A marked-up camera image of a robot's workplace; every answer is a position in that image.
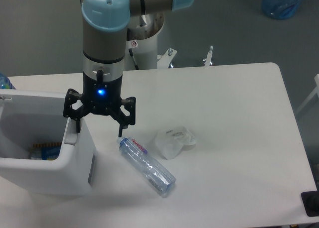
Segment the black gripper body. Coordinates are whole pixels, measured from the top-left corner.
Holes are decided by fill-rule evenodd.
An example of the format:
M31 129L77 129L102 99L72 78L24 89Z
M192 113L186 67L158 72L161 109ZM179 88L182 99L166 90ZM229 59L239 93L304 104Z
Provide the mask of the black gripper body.
M83 74L83 111L98 114L118 114L121 106L123 76L110 82L98 83Z

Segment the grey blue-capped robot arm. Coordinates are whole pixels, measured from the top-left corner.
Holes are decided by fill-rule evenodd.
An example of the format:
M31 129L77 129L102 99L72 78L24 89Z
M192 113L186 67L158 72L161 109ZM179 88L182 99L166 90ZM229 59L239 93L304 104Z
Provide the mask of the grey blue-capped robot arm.
M194 0L80 0L83 18L83 91L69 89L63 115L111 116L124 130L136 122L136 98L121 97L128 25L133 16L190 7Z

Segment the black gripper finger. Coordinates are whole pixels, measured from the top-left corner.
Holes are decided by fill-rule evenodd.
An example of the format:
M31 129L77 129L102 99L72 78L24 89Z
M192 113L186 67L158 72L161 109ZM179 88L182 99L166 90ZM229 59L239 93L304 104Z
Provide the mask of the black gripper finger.
M119 98L109 108L110 116L118 122L119 132L118 137L122 137L123 130L129 125L136 123L136 98L128 97L126 99Z
M77 102L81 102L82 105L77 109L74 109L73 105ZM63 116L76 122L77 133L80 133L81 131L81 119L89 113L90 107L87 104L84 94L80 94L74 89L68 89L64 100Z

